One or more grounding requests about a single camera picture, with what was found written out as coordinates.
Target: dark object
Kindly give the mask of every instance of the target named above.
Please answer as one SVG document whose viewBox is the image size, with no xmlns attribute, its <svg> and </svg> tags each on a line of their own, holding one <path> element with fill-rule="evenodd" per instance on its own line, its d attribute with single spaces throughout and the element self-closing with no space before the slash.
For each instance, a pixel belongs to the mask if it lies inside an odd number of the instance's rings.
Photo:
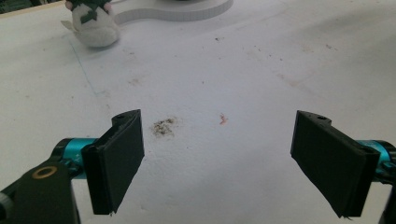
<svg viewBox="0 0 396 224">
<path fill-rule="evenodd" d="M 330 119 L 297 111 L 291 156 L 339 217 L 361 215 L 371 182 L 395 186 L 395 152 L 388 142 L 355 141 Z M 380 223 L 396 223 L 395 188 Z"/>
<path fill-rule="evenodd" d="M 62 140 L 47 161 L 3 189 L 0 223 L 80 223 L 71 179 L 84 174 L 93 212 L 117 212 L 144 157 L 140 110 L 120 114 L 112 123 L 99 139 Z"/>
</svg>

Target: scratch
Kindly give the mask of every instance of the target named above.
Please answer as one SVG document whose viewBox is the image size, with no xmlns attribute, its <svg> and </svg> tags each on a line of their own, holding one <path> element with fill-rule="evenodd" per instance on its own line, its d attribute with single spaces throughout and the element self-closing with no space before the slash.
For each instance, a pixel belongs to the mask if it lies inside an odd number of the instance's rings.
<svg viewBox="0 0 396 224">
<path fill-rule="evenodd" d="M 72 44 L 72 42 L 70 41 L 69 37 L 67 36 L 66 38 L 67 38 L 67 41 L 69 42 L 70 46 L 72 47 L 73 52 L 74 52 L 75 55 L 76 55 L 78 64 L 79 64 L 79 66 L 81 67 L 81 71 L 82 71 L 82 73 L 84 74 L 84 77 L 85 77 L 85 79 L 86 79 L 87 82 L 88 82 L 88 85 L 90 85 L 90 88 L 91 88 L 93 94 L 94 94 L 95 96 L 98 96 L 99 94 L 103 93 L 103 91 L 99 91 L 99 92 L 95 91 L 95 88 L 93 87 L 93 85 L 92 85 L 90 79 L 88 78 L 87 72 L 85 71 L 85 68 L 84 68 L 84 66 L 82 65 L 81 59 L 79 58 L 79 56 L 78 56 L 78 54 L 77 54 L 77 52 L 76 52 L 75 47 L 73 46 L 73 44 Z"/>
<path fill-rule="evenodd" d="M 221 119 L 220 125 L 227 123 L 228 119 L 224 116 L 224 114 L 220 114 L 220 119 Z"/>
</svg>

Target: white curved base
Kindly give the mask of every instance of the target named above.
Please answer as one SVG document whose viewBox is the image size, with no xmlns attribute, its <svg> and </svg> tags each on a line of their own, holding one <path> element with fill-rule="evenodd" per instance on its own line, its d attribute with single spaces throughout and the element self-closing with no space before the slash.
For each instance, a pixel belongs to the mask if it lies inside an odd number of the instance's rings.
<svg viewBox="0 0 396 224">
<path fill-rule="evenodd" d="M 116 24 L 140 19 L 200 21 L 220 15 L 233 0 L 116 0 L 112 7 Z"/>
</svg>

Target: red mark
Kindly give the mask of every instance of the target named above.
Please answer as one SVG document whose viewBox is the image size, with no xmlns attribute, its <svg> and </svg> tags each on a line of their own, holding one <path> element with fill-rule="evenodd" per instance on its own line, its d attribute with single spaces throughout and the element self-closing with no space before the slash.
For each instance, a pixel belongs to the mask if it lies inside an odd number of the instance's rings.
<svg viewBox="0 0 396 224">
<path fill-rule="evenodd" d="M 221 119 L 220 125 L 227 123 L 228 119 L 223 114 L 220 114 L 220 119 Z"/>
</svg>

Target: white table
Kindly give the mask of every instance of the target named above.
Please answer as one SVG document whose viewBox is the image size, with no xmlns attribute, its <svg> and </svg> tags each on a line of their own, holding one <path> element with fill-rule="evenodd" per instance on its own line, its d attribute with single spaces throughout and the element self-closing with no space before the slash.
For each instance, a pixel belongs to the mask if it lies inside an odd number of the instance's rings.
<svg viewBox="0 0 396 224">
<path fill-rule="evenodd" d="M 396 144 L 395 7 L 235 1 L 205 21 L 123 24 L 106 49 L 61 25 L 62 4 L 2 16 L 0 189 L 61 139 L 98 137 L 141 109 L 146 157 L 119 212 L 94 216 L 85 181 L 73 181 L 83 223 L 352 223 L 290 157 L 295 113 Z M 165 119 L 172 132 L 155 135 Z M 355 222 L 377 223 L 389 189 L 373 184 Z"/>
</svg>

